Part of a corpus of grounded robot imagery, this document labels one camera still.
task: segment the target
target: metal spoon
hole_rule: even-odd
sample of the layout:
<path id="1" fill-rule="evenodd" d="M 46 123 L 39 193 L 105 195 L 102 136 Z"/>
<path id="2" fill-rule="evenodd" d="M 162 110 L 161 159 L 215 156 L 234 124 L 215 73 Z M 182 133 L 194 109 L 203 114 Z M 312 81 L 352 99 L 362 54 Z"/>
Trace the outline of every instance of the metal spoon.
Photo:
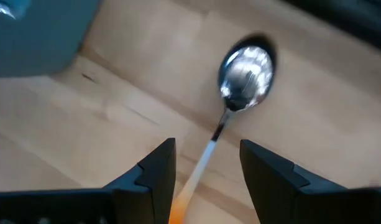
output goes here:
<path id="1" fill-rule="evenodd" d="M 172 203 L 170 224 L 183 223 L 191 196 L 222 130 L 235 113 L 258 105 L 265 99 L 272 86 L 274 71 L 275 52 L 273 45 L 264 36 L 244 39 L 226 55 L 218 76 L 219 90 L 226 107 L 196 168 Z"/>

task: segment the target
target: blue-gray object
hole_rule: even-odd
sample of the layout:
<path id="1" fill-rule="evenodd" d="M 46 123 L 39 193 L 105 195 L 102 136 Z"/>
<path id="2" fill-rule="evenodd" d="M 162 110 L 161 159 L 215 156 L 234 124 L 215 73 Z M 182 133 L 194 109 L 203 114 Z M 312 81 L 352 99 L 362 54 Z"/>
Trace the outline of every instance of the blue-gray object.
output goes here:
<path id="1" fill-rule="evenodd" d="M 100 0 L 0 0 L 0 77 L 67 67 Z"/>

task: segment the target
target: spoon handle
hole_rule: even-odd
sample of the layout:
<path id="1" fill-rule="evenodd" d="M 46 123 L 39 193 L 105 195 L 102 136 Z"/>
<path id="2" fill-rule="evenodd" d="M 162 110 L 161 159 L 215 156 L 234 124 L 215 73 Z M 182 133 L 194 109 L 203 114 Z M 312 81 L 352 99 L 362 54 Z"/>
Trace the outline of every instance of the spoon handle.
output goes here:
<path id="1" fill-rule="evenodd" d="M 186 209 L 190 202 L 191 196 L 193 196 L 197 184 L 200 181 L 201 176 L 203 175 L 205 167 L 207 166 L 209 158 L 211 158 L 211 155 L 214 152 L 216 141 L 219 139 L 222 130 L 224 129 L 225 125 L 230 120 L 233 114 L 233 111 L 225 109 L 225 112 L 223 113 L 221 120 L 219 121 L 219 125 L 216 128 L 213 137 L 207 144 L 203 152 L 203 155 L 201 156 L 200 160 L 196 165 L 196 168 L 191 173 L 190 178 L 186 182 L 185 186 L 183 186 L 182 191 L 172 202 L 169 224 L 183 223 Z"/>

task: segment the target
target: black object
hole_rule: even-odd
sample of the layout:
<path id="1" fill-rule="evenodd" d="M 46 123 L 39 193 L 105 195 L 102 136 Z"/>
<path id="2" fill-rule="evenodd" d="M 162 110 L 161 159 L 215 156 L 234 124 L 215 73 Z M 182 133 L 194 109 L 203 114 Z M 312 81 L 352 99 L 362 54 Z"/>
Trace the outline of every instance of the black object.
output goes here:
<path id="1" fill-rule="evenodd" d="M 175 139 L 102 189 L 0 193 L 0 223 L 168 223 Z"/>
<path id="2" fill-rule="evenodd" d="M 175 159 L 170 138 L 102 189 L 0 193 L 0 224 L 168 223 Z M 346 189 L 248 140 L 240 160 L 261 224 L 381 223 L 381 188 Z"/>
<path id="3" fill-rule="evenodd" d="M 282 0 L 381 49 L 381 0 Z"/>
<path id="4" fill-rule="evenodd" d="M 381 188 L 348 190 L 248 140 L 240 160 L 261 224 L 381 223 Z"/>

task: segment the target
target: wooden surface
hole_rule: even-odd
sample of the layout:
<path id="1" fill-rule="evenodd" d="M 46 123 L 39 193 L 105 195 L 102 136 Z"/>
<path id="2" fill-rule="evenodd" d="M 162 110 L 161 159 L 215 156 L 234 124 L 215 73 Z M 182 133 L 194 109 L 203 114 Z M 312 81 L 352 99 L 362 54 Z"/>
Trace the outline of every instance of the wooden surface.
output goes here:
<path id="1" fill-rule="evenodd" d="M 223 112 L 218 66 L 254 32 L 277 44 L 273 89 L 224 133 L 187 223 L 258 223 L 242 138 L 346 187 L 381 185 L 381 52 L 278 1 L 105 0 L 70 68 L 0 79 L 0 191 L 100 187 L 168 137 L 180 189 Z"/>

